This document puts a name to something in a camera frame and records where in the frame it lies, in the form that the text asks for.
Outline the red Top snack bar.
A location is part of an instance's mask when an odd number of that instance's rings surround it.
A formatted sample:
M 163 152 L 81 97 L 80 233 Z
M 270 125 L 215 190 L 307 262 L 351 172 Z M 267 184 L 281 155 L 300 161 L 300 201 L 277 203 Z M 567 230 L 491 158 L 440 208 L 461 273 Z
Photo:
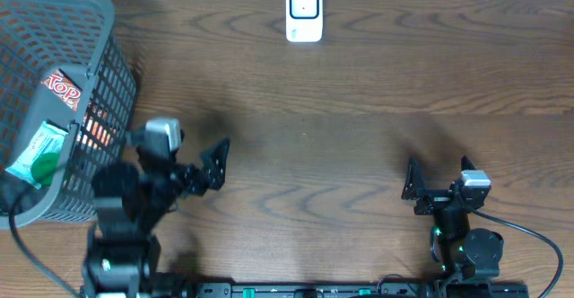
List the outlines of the red Top snack bar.
M 74 83 L 62 70 L 57 69 L 41 81 L 68 108 L 77 111 L 82 89 Z

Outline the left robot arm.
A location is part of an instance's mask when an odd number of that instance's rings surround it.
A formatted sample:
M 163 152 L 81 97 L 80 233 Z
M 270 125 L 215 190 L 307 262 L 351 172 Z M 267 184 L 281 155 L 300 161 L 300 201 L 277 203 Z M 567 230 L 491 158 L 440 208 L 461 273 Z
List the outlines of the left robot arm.
M 83 297 L 194 297 L 184 276 L 158 271 L 161 245 L 153 228 L 181 198 L 201 197 L 225 182 L 230 139 L 200 154 L 202 165 L 178 163 L 166 139 L 136 147 L 139 163 L 115 162 L 91 181 L 98 222 L 88 232 Z

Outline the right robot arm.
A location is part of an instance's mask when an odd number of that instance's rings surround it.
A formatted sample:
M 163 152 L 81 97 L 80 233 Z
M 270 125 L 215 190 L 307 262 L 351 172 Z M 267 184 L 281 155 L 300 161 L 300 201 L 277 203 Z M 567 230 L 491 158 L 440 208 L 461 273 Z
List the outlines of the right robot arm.
M 461 159 L 459 177 L 446 189 L 427 188 L 419 161 L 409 159 L 401 198 L 415 203 L 416 215 L 433 217 L 431 255 L 459 284 L 491 280 L 500 274 L 502 236 L 484 228 L 471 228 L 468 218 L 484 205 L 490 190 L 490 178 L 466 156 Z

